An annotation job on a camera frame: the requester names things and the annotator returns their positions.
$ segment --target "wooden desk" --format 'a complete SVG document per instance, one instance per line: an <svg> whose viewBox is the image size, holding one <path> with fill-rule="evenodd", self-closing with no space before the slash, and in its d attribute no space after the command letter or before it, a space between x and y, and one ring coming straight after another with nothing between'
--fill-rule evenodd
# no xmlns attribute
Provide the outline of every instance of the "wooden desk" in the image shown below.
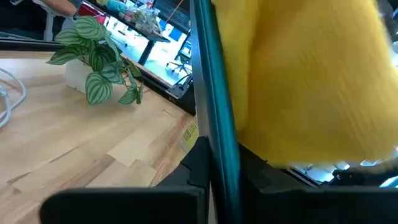
<svg viewBox="0 0 398 224"><path fill-rule="evenodd" d="M65 66L45 64L50 56L0 52L0 67L27 87L0 129L0 223L38 223L40 203L62 189L155 185L186 154L179 140L189 114L148 88L141 105L120 105L121 86L105 104L89 106L64 84Z"/></svg>

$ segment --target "yellow cloth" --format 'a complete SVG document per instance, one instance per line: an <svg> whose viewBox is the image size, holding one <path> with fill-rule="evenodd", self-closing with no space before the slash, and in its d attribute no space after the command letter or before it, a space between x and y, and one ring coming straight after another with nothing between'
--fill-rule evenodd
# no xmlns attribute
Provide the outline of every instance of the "yellow cloth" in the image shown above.
<svg viewBox="0 0 398 224"><path fill-rule="evenodd" d="M213 0L238 141L274 164L382 159L398 79L372 0Z"/></svg>

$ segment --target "person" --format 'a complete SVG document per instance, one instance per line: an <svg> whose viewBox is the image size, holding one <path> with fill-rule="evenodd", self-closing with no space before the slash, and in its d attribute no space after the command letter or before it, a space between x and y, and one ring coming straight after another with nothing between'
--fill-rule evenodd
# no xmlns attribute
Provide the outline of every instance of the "person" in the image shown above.
<svg viewBox="0 0 398 224"><path fill-rule="evenodd" d="M65 16L74 16L82 0L41 0L49 7ZM0 1L0 31L21 35L32 39L43 39L47 12L31 0L20 1L13 5L10 1ZM53 34L62 29L65 18L56 16L53 23Z"/></svg>

